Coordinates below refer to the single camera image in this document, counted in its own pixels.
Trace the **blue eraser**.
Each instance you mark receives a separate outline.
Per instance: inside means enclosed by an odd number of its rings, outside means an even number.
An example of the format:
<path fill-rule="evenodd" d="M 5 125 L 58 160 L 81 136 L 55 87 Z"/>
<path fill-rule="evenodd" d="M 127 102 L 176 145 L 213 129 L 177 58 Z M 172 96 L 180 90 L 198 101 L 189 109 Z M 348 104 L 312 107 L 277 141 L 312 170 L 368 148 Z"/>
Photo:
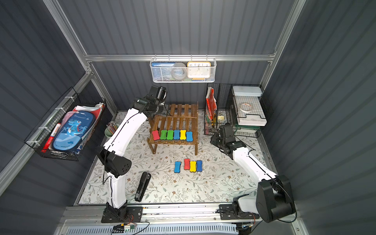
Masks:
<path fill-rule="evenodd" d="M 197 161 L 196 161 L 196 171 L 197 171 L 197 172 L 202 172 L 202 171 L 203 171 L 203 168 L 202 168 L 202 161 L 201 161 L 201 160 L 197 160 Z"/>
<path fill-rule="evenodd" d="M 186 132 L 186 141 L 187 142 L 193 142 L 193 132 L 192 131 Z"/>
<path fill-rule="evenodd" d="M 180 130 L 174 130 L 173 139 L 180 140 Z"/>

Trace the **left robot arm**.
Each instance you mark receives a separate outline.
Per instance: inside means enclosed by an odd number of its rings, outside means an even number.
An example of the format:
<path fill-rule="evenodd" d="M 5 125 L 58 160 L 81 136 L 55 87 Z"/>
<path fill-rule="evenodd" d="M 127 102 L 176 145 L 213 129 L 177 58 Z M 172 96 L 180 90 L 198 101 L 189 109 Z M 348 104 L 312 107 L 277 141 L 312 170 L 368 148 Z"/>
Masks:
<path fill-rule="evenodd" d="M 135 98 L 116 132 L 100 148 L 98 158 L 104 166 L 107 176 L 103 179 L 108 182 L 110 190 L 108 204 L 116 210 L 127 203 L 125 175 L 132 162 L 125 157 L 126 149 L 142 124 L 163 112 L 166 96 L 165 87 L 152 86 L 146 96 Z"/>

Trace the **yellow eraser tier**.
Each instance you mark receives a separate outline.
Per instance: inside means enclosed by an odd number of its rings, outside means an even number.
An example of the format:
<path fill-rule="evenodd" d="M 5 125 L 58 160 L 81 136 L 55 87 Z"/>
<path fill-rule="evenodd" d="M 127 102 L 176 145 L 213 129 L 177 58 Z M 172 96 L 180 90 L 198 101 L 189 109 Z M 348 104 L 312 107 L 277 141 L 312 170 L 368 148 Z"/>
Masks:
<path fill-rule="evenodd" d="M 180 140 L 187 139 L 186 132 L 187 132 L 186 130 L 180 130 Z"/>

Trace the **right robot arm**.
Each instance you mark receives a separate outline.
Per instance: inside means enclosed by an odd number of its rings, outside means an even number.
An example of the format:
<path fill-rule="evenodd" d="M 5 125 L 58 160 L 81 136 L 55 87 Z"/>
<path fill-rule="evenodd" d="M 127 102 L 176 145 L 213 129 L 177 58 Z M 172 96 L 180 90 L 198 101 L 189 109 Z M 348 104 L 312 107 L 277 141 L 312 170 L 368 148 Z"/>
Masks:
<path fill-rule="evenodd" d="M 297 216 L 290 180 L 269 170 L 254 157 L 247 145 L 237 140 L 231 124 L 221 125 L 210 143 L 240 165 L 258 185 L 256 196 L 245 194 L 233 199 L 235 216 L 257 214 L 266 223 L 282 222 L 282 218 L 291 214 Z"/>

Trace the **blue eraser tier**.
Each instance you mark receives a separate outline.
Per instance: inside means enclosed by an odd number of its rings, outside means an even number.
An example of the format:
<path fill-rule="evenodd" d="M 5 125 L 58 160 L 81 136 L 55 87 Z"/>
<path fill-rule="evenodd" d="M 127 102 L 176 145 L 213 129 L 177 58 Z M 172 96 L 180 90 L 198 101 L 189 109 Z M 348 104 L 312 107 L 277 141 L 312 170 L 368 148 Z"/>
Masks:
<path fill-rule="evenodd" d="M 181 171 L 181 162 L 176 161 L 174 164 L 174 173 L 180 173 L 180 171 Z"/>

